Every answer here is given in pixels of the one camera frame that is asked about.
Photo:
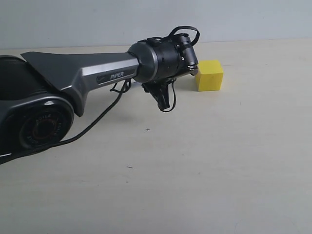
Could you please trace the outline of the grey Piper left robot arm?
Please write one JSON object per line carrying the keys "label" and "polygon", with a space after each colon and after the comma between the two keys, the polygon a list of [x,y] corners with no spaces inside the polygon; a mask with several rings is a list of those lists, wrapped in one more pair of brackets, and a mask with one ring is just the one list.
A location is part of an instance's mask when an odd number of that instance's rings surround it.
{"label": "grey Piper left robot arm", "polygon": [[141,84],[162,112],[170,112],[169,91],[178,77],[196,75],[198,60],[188,27],[151,37],[123,53],[54,54],[25,52],[0,58],[0,161],[9,161],[69,144],[74,117],[82,116],[88,94],[111,86],[121,97]]}

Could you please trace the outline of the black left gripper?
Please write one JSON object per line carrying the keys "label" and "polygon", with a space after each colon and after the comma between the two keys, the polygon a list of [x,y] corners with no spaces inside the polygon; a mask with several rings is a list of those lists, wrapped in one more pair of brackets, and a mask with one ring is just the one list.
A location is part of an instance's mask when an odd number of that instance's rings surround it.
{"label": "black left gripper", "polygon": [[[164,38],[148,38],[157,57],[157,72],[154,79],[176,78],[184,75],[195,76],[198,73],[198,60],[187,33],[180,33]],[[142,85],[157,102],[158,108],[165,111],[170,108],[169,84],[166,82],[147,82]]]}

